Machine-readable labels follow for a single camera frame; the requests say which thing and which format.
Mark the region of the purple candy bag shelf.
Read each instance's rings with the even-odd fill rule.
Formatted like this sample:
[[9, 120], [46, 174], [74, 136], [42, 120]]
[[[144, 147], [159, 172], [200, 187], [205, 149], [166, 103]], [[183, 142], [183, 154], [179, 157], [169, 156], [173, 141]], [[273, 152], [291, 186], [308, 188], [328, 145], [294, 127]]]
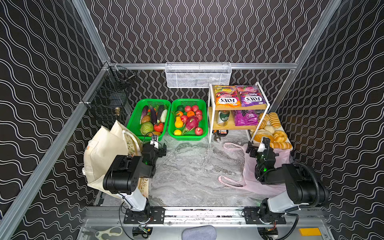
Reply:
[[254, 110], [234, 110], [235, 126], [257, 126], [259, 123], [258, 114]]

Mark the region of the orange Fox's candy bag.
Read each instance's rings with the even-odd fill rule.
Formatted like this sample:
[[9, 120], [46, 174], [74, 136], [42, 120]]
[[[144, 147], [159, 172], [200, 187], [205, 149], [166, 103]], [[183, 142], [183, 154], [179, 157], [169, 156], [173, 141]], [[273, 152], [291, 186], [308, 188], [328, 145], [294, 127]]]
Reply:
[[214, 93], [218, 106], [238, 108], [242, 105], [235, 86], [214, 86]]

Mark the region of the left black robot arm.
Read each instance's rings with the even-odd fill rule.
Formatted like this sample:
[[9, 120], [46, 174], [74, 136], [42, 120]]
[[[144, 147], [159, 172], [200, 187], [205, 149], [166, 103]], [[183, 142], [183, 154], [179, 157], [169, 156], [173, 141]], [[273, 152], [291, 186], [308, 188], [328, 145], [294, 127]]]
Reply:
[[108, 169], [103, 188], [121, 197], [127, 205], [125, 224], [162, 224], [163, 208], [151, 207], [149, 200], [139, 190], [140, 178], [152, 179], [158, 158], [167, 155], [167, 145], [145, 143], [141, 156], [117, 155]]

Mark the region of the cream canvas tote bag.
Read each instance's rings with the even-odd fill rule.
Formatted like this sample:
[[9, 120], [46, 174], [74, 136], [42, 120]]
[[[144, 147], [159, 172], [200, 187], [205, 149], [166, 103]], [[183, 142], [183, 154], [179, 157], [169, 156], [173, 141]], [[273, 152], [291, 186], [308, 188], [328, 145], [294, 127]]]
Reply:
[[119, 121], [115, 121], [111, 129], [100, 127], [88, 141], [84, 152], [82, 172], [86, 176], [88, 186], [119, 198], [120, 196], [104, 190], [103, 179], [117, 155], [141, 156], [142, 149], [142, 141]]

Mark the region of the green drink can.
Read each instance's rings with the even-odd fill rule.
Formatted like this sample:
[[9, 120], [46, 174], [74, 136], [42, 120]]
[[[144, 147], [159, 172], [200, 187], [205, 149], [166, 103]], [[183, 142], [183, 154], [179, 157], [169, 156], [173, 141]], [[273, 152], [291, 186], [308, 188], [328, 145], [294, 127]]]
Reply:
[[217, 123], [219, 126], [226, 126], [228, 124], [230, 111], [221, 110], [218, 112]]

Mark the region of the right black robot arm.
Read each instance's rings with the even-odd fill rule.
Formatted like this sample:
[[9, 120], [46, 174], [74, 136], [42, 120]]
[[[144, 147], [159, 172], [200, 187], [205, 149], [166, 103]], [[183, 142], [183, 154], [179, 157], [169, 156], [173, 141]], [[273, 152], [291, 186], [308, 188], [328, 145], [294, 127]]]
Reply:
[[284, 184], [286, 190], [272, 198], [266, 198], [251, 218], [263, 224], [284, 221], [284, 215], [301, 208], [317, 207], [329, 198], [329, 191], [317, 178], [309, 166], [301, 162], [282, 164], [276, 168], [275, 163], [280, 154], [270, 146], [269, 138], [262, 138], [258, 147], [248, 142], [246, 153], [256, 165], [251, 167], [251, 176], [262, 186]]

